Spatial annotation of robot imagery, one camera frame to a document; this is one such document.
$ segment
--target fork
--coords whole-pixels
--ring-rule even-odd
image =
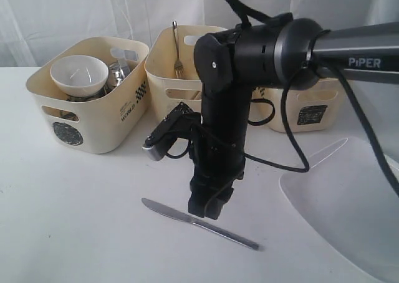
[[[173,38],[175,40],[175,45],[176,45],[176,53],[177,53],[177,58],[175,62],[175,74],[177,79],[184,79],[185,73],[183,70],[183,64],[180,61],[180,55],[179,55],[179,42],[178,42],[178,34],[177,34],[177,22],[173,21],[172,22],[172,28],[173,28]]]

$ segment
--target transparent plastic tray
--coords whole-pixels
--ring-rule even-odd
[[[387,158],[399,176],[399,164]],[[309,158],[308,173],[280,186],[302,217],[341,255],[371,276],[399,282],[399,198],[373,150],[345,138]]]

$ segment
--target storage bin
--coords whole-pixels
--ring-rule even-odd
[[[266,98],[273,102],[276,115],[267,125],[275,131],[286,132],[281,120],[281,95],[281,89],[257,88],[253,98]],[[290,90],[286,110],[292,132],[329,128],[337,118],[344,96],[344,88],[337,79],[321,79],[308,90]],[[270,116],[270,105],[257,103],[257,107],[262,117]]]
[[[107,65],[117,59],[114,50],[135,53],[128,60],[132,72],[109,94],[86,102],[67,101],[68,95],[55,85],[51,65],[67,55],[91,55]],[[83,40],[40,68],[26,82],[55,139],[64,146],[91,153],[109,152],[121,144],[150,104],[144,69],[149,48],[146,44],[115,37]]]
[[[183,63],[185,79],[175,77],[174,64],[177,53],[172,27],[160,33],[145,63],[152,106],[159,120],[182,101],[195,112],[201,111],[202,83],[193,60],[195,42],[206,33],[225,30],[215,26],[177,27],[180,60]]]

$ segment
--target white tabletop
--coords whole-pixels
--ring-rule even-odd
[[[151,110],[110,153],[69,149],[25,88],[36,70],[0,69],[1,282],[377,282],[302,219],[279,187],[281,170],[248,160],[219,219],[207,220],[261,252],[150,211],[142,197],[186,211],[193,175],[188,157],[154,162],[142,152],[156,125]],[[296,137],[311,155],[353,135],[364,137],[345,109],[330,130]],[[246,149],[299,161],[286,135],[266,127],[249,127]]]

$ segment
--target knife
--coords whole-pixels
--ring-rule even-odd
[[[212,233],[215,233],[215,234],[222,236],[226,239],[234,241],[242,246],[246,246],[252,250],[258,251],[260,249],[259,244],[254,241],[250,241],[250,240],[246,239],[245,237],[238,236],[237,234],[234,234],[227,230],[216,227],[216,226],[209,224],[207,222],[204,222],[200,219],[193,218],[192,216],[190,216],[188,214],[177,211],[177,210],[175,210],[169,206],[166,206],[164,204],[161,204],[161,203],[158,203],[158,202],[152,201],[150,199],[146,199],[146,198],[142,198],[142,202],[146,207],[150,208],[152,211],[155,211],[156,213],[160,213],[169,218],[177,219],[178,221],[189,223],[189,224],[195,225],[197,227],[201,227],[203,229],[209,230]]]

